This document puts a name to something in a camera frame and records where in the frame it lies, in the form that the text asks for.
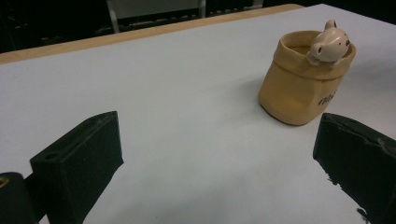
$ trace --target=table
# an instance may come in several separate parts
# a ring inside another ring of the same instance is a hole
[[[284,125],[257,94],[282,35],[336,19],[358,53],[326,112],[394,138],[396,27],[261,10],[1,55],[0,171],[28,176],[40,150],[117,110],[125,163],[84,223],[364,223],[312,159],[319,118]]]

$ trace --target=mouse head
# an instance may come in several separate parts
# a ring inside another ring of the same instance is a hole
[[[312,64],[336,62],[347,53],[349,45],[347,34],[331,20],[326,22],[324,31],[312,41],[307,59]]]

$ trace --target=tan ceramic pot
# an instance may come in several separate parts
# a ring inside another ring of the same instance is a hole
[[[302,125],[321,114],[356,55],[355,46],[350,44],[338,62],[312,65],[306,53],[319,33],[300,31],[282,36],[262,83],[260,104],[284,123]]]

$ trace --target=screw hole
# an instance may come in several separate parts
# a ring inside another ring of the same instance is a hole
[[[6,184],[8,184],[9,179],[3,176],[0,176],[0,188],[4,187]]]

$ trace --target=mouse ear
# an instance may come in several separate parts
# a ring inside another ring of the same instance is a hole
[[[335,23],[335,20],[329,20],[326,22],[326,25],[324,26],[324,30],[327,30],[329,28],[337,28],[337,24]]]
[[[320,54],[322,52],[322,47],[323,47],[323,44],[320,44],[320,43],[312,45],[311,53],[312,53],[312,55],[314,55],[315,58],[318,58],[320,56]]]

